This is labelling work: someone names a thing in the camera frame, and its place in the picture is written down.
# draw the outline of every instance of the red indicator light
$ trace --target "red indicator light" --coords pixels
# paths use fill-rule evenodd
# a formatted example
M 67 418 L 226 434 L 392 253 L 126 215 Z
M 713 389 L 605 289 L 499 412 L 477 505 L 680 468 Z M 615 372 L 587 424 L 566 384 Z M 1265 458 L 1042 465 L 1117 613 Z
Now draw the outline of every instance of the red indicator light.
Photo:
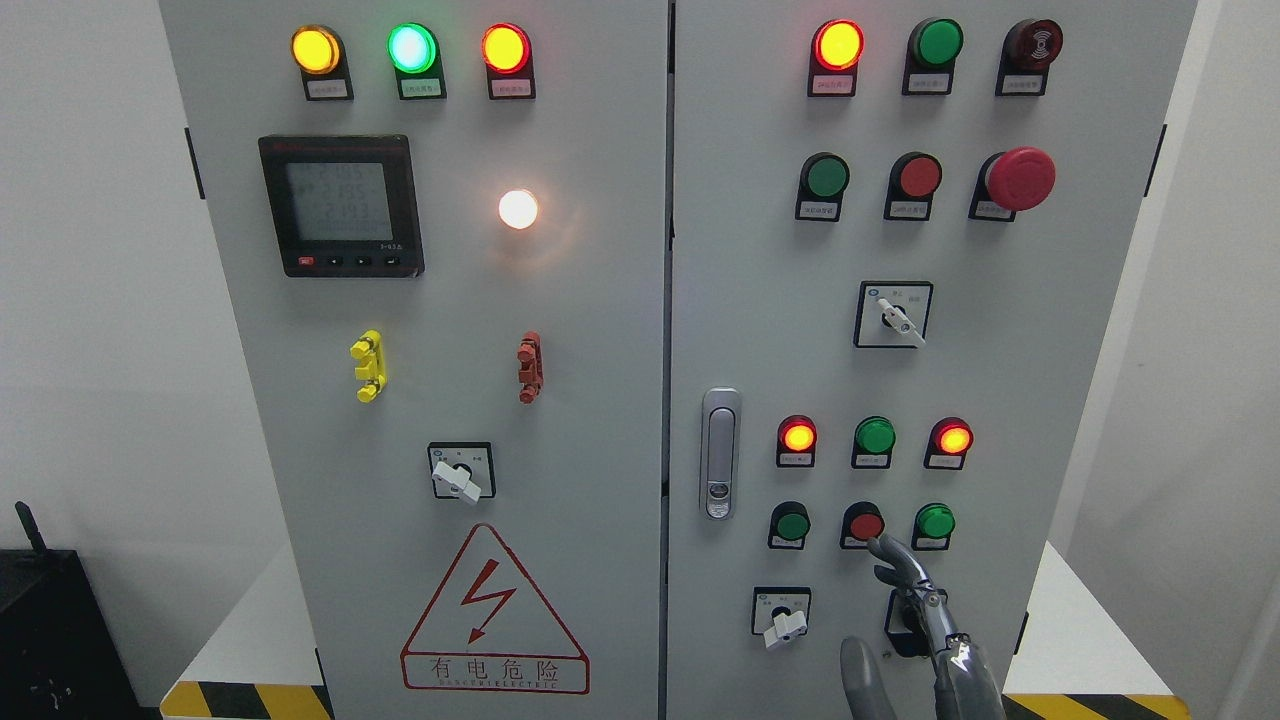
M 813 56 L 831 72 L 845 72 L 863 55 L 863 28 L 854 20 L 837 19 L 818 28 Z
M 518 26 L 498 23 L 485 31 L 480 53 L 495 73 L 518 73 L 529 63 L 529 36 Z
M 934 443 L 947 455 L 960 455 L 973 445 L 973 432 L 963 423 L 946 424 L 934 436 Z
M 778 428 L 778 441 L 791 452 L 810 452 L 818 443 L 818 428 L 804 415 L 792 415 L 782 420 Z
M 856 541 L 867 542 L 878 538 L 884 532 L 884 519 L 873 512 L 854 518 L 849 524 L 849 534 Z

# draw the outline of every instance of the robotic hand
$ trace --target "robotic hand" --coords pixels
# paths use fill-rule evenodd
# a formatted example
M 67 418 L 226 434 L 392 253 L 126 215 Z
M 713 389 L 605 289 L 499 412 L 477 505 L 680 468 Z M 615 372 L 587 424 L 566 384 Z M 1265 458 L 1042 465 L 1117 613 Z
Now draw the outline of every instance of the robotic hand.
M 956 629 L 946 592 L 933 587 L 915 553 L 897 538 L 881 536 L 867 547 L 891 565 L 877 565 L 876 578 L 892 585 L 910 606 L 928 639 L 938 720 L 1005 720 L 996 679 L 978 646 Z M 840 675 L 854 720 L 896 720 L 876 659 L 861 638 L 850 637 L 841 643 Z

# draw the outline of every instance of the digital power meter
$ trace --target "digital power meter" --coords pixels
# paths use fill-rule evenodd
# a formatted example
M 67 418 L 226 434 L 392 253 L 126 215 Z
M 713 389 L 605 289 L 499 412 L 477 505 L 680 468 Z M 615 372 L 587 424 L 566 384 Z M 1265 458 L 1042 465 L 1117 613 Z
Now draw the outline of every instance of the digital power meter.
M 285 275 L 422 273 L 407 137 L 271 135 L 257 147 Z

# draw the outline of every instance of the white switch handle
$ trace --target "white switch handle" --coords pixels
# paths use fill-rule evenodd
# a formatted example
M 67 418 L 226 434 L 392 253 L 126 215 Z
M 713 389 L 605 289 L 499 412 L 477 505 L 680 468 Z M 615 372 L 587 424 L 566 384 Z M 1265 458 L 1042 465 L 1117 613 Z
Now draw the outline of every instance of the white switch handle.
M 471 482 L 471 473 L 466 468 L 454 468 L 443 460 L 435 464 L 431 479 L 448 483 L 453 495 L 467 505 L 480 502 L 480 493 L 484 492 L 480 486 Z
M 904 313 L 896 305 L 893 305 L 888 300 L 884 300 L 883 297 L 877 300 L 876 304 L 879 305 L 881 310 L 884 311 L 884 322 L 888 323 L 891 328 L 893 328 L 893 332 L 896 332 L 897 334 L 910 336 L 911 345 L 916 347 L 924 347 L 924 336 L 922 336 L 920 332 L 915 328 L 915 323 L 913 323 L 911 319 L 906 316 L 906 313 Z
M 773 619 L 773 625 L 764 630 L 764 650 L 777 650 L 791 643 L 809 630 L 809 620 L 804 611 L 797 610 L 790 615 L 780 614 Z

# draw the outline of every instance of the red terminal connector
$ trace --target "red terminal connector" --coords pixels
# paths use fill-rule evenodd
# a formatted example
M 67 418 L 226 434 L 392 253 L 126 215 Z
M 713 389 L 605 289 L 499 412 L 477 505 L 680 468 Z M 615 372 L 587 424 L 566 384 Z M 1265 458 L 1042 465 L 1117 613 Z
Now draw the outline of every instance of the red terminal connector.
M 543 391 L 541 336 L 534 331 L 525 333 L 516 350 L 516 360 L 520 360 L 520 370 L 516 372 L 516 379 L 521 383 L 520 401 L 529 405 Z

